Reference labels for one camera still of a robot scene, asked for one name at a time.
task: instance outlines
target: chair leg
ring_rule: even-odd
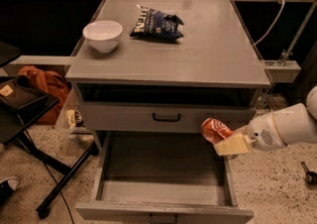
[[[25,134],[20,133],[18,135],[19,142],[14,141],[14,144],[19,148],[25,150],[30,155],[36,157],[37,159],[41,160],[42,162],[46,163],[47,165],[51,166],[55,170],[61,172],[62,174],[68,174],[71,171],[71,168],[59,160],[47,155],[43,151],[39,150],[33,141]]]
[[[98,154],[98,149],[95,143],[92,143],[90,147],[81,155],[81,157],[77,160],[77,162],[70,169],[70,172],[66,174],[60,182],[56,185],[56,187],[52,190],[52,192],[47,196],[47,198],[42,202],[42,204],[37,208],[37,212],[39,214],[40,219],[44,219],[48,217],[50,214],[50,210],[48,207],[53,202],[53,200],[57,197],[57,195],[61,192],[61,190],[66,186],[68,181],[75,175],[77,170],[84,164],[87,158],[90,155],[96,156]]]

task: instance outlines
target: black wall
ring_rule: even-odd
[[[101,0],[0,0],[0,41],[23,55],[69,56]]]
[[[280,4],[277,2],[236,2],[235,4],[254,42],[266,32],[280,9]],[[281,52],[289,48],[311,5],[312,3],[308,2],[286,2],[272,30],[257,45],[264,59],[278,59]],[[290,59],[296,60],[301,65],[316,41],[317,10],[294,46],[293,56]]]

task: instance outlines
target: speckled floor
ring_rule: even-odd
[[[285,103],[279,96],[268,102],[270,107]],[[51,127],[34,126],[30,134],[40,149],[70,166],[86,148],[77,139]],[[90,200],[98,162],[99,157],[89,157],[63,190],[74,223],[121,223],[85,221],[75,209],[76,202]],[[317,144],[299,144],[270,153],[252,149],[230,160],[239,208],[253,210],[255,214],[250,224],[316,223],[317,186],[306,184],[300,162],[317,171]],[[60,196],[51,204],[49,217],[39,219],[36,209],[54,187],[40,161],[11,145],[0,147],[0,163],[1,175],[17,175],[22,180],[19,189],[0,208],[0,223],[71,223]],[[51,171],[57,179],[61,178],[58,172],[52,168]]]

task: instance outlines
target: cabinet top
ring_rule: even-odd
[[[130,37],[142,5],[177,15],[174,43]],[[264,67],[230,0],[106,0],[97,20],[123,26],[119,46],[102,54],[86,41],[71,58],[72,82],[262,88]]]

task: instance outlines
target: chip bag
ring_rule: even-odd
[[[130,37],[151,36],[169,41],[183,37],[177,28],[179,24],[184,24],[176,15],[169,15],[145,6],[138,5],[138,7],[141,9],[141,14]]]
[[[226,140],[234,134],[224,123],[214,118],[205,120],[201,126],[201,131],[203,137],[213,145]]]

